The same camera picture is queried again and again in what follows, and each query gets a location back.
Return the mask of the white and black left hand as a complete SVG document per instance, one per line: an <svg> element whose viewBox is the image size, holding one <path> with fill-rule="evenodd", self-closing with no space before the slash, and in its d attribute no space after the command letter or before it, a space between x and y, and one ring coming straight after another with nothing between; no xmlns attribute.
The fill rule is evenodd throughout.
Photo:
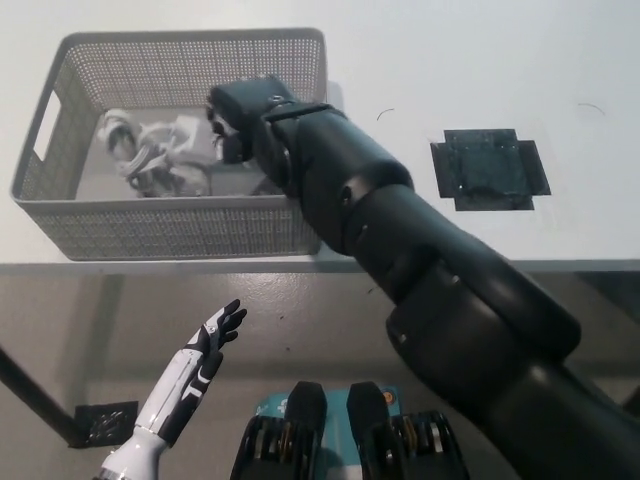
<svg viewBox="0 0 640 480"><path fill-rule="evenodd" d="M235 299L205 321L172 357L143 405L135 428L173 446L223 361L221 348L238 337L247 311Z"/></svg>

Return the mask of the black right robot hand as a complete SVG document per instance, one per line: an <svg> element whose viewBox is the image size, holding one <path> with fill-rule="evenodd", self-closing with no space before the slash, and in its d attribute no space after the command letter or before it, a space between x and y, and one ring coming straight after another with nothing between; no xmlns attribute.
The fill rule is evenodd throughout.
<svg viewBox="0 0 640 480"><path fill-rule="evenodd" d="M299 99L279 78L269 75L236 80L210 88L206 118L222 162L233 165L252 158L252 128L262 115Z"/></svg>

